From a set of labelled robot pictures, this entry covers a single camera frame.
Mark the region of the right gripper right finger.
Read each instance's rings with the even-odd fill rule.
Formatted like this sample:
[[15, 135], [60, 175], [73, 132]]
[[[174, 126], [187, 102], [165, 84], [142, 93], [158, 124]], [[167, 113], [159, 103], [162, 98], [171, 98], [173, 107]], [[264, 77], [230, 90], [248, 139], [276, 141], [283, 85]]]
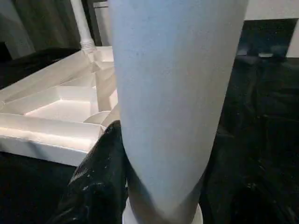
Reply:
[[263, 153], [263, 143], [216, 135], [199, 199], [204, 223], [298, 223], [298, 179]]

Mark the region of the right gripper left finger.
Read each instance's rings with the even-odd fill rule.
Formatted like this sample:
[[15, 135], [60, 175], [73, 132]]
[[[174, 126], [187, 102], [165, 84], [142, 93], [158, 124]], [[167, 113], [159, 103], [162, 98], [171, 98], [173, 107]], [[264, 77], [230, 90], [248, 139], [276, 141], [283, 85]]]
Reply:
[[76, 168], [55, 212], [56, 224], [120, 224], [127, 199], [121, 124], [112, 122]]

